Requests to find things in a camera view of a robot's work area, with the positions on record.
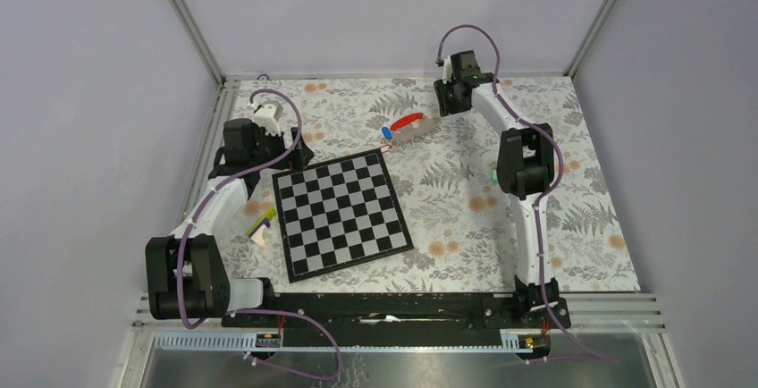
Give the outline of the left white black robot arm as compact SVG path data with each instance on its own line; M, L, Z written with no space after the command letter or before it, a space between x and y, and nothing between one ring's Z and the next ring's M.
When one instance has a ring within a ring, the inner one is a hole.
M223 317L242 309L257 326L269 325L277 314L272 288L261 279L231 279L216 238L252 196L260 181L259 166L303 170L315 153L299 139L287 147L282 132L270 133L241 118L223 126L223 144L198 203L171 233L152 238L145 248L147 296L156 320Z

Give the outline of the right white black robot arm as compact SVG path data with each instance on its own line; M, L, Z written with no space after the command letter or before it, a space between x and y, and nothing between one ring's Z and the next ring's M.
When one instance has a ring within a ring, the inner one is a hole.
M546 196L557 179L555 141L547 123L529 121L500 92L491 73L482 72L472 51L438 57L442 77L434 83L442 116L480 113L499 135L496 181L508 196L517 237L512 317L543 330L570 326L566 302L547 266Z

